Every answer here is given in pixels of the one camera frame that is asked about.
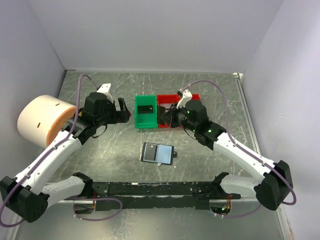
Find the black card from holder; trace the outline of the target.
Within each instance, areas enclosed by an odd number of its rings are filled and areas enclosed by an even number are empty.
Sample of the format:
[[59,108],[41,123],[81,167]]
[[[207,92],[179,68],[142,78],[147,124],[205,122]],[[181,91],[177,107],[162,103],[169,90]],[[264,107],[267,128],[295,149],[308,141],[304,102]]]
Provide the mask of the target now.
[[157,124],[164,126],[166,123],[162,119],[162,115],[166,113],[166,108],[161,105],[157,105]]

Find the black leather card holder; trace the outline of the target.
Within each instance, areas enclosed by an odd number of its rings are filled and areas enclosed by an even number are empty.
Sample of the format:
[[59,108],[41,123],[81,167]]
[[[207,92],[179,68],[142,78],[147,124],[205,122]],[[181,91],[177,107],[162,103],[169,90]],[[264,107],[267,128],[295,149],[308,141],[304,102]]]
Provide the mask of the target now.
[[[145,161],[144,160],[144,151],[146,144],[157,145],[156,158],[155,161]],[[160,165],[172,165],[174,158],[178,157],[178,153],[175,151],[173,145],[158,144],[145,142],[142,147],[142,152],[140,156],[140,161],[145,163],[155,163],[158,166]]]

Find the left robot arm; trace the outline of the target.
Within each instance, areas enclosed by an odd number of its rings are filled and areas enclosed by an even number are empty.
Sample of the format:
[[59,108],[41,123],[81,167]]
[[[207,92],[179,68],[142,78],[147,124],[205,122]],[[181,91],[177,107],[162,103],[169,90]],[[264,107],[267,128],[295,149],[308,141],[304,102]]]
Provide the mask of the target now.
[[18,118],[18,131],[44,150],[16,176],[1,180],[2,208],[32,223],[61,200],[74,196],[89,199],[93,180],[83,173],[53,184],[48,180],[72,153],[96,136],[98,128],[127,123],[130,116],[125,100],[113,101],[109,93],[90,93],[82,108],[50,95],[32,100]]

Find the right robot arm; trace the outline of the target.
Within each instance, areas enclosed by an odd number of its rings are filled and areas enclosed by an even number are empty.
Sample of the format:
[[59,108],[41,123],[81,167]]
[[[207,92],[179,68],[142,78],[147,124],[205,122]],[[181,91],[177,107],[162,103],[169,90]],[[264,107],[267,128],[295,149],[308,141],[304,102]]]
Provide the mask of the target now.
[[183,127],[193,132],[201,145],[223,154],[245,169],[254,181],[241,180],[238,187],[243,188],[244,194],[255,195],[265,208],[275,211],[293,192],[291,170],[285,161],[274,162],[237,141],[224,127],[209,119],[200,100],[189,100],[184,107],[173,103],[160,119],[171,128]]

